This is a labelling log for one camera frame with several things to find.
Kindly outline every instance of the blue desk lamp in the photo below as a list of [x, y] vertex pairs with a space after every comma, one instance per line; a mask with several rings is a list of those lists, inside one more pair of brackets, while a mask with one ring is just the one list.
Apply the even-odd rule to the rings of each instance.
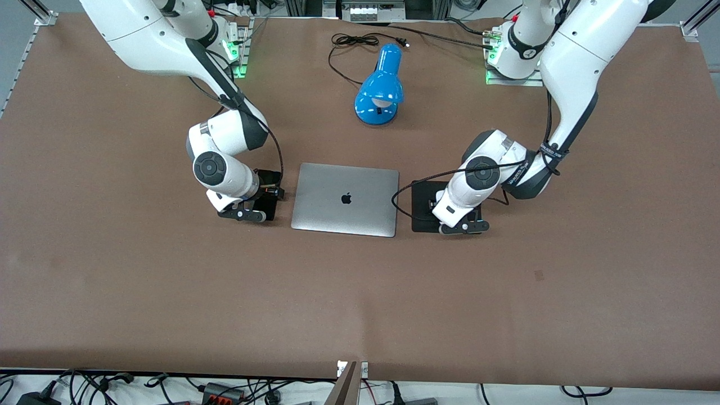
[[397, 77], [402, 51], [394, 43], [380, 49], [375, 71], [360, 86], [355, 97], [355, 113], [364, 123], [383, 125], [397, 114], [397, 103], [404, 100], [402, 84]]

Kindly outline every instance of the red wire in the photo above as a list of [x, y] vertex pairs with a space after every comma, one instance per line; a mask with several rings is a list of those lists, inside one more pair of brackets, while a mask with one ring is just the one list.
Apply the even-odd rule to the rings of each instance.
[[375, 394], [372, 393], [372, 387], [370, 384], [367, 383], [367, 380], [363, 380], [363, 383], [365, 383], [365, 386], [367, 387], [367, 391], [370, 393], [370, 397], [372, 398], [372, 403], [377, 405], [377, 401], [375, 401]]

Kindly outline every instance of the robotic arm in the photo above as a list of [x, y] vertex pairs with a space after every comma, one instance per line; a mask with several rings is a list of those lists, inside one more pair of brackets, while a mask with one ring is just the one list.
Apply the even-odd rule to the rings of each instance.
[[[130, 68], [148, 74], [203, 80], [217, 95], [218, 102], [228, 108], [227, 112], [190, 128], [186, 142], [195, 177], [208, 189], [207, 196], [215, 209], [223, 212], [265, 192], [260, 188], [257, 173], [233, 156], [265, 144], [267, 121], [225, 74], [227, 64], [211, 58], [208, 52], [208, 48], [218, 44], [222, 47], [228, 36], [227, 21], [222, 17], [211, 19], [200, 0], [81, 0], [81, 3], [108, 45]], [[282, 191], [278, 184], [271, 186], [275, 192]], [[266, 219], [260, 211], [244, 212], [245, 220]]]
[[[445, 190], [438, 192], [433, 214], [440, 220], [443, 233], [462, 232], [456, 229], [458, 222], [498, 185], [519, 200], [534, 198], [545, 189], [593, 112], [600, 74], [630, 38], [648, 5], [647, 0], [581, 0], [552, 37], [540, 43], [543, 32], [549, 35], [553, 31], [548, 21], [555, 9], [547, 0], [540, 0], [538, 7], [531, 2], [526, 0], [514, 25], [506, 22], [500, 28], [503, 33], [497, 44], [496, 67], [503, 74], [510, 72], [510, 77], [528, 76], [544, 44], [539, 68], [560, 110], [560, 123], [537, 152], [527, 150], [500, 130], [479, 134], [465, 151], [460, 166], [475, 170], [456, 173]], [[521, 34], [534, 38], [537, 45], [521, 43]]]

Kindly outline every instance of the computer device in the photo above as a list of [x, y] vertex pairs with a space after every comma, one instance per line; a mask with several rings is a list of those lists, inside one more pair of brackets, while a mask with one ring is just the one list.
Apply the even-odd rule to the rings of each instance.
[[397, 170], [303, 163], [292, 227], [307, 231], [395, 235]]

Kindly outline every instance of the brown table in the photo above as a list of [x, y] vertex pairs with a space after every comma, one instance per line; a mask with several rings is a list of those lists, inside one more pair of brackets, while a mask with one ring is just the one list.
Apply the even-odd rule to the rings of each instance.
[[[381, 380], [720, 389], [720, 104], [698, 44], [637, 30], [562, 176], [486, 204], [489, 233], [401, 215], [393, 239], [293, 230], [301, 162], [406, 184], [489, 128], [542, 139], [543, 89], [486, 86], [477, 49], [387, 28], [412, 44], [406, 101], [362, 125], [326, 56], [334, 32], [370, 30], [273, 19], [256, 37], [238, 83], [279, 137], [289, 200], [253, 225], [218, 218], [192, 176], [186, 131], [215, 103], [129, 69], [84, 15], [42, 28], [0, 120], [0, 365], [319, 378], [361, 359]], [[376, 51], [335, 63], [362, 79]], [[240, 158], [277, 165], [271, 143]]]

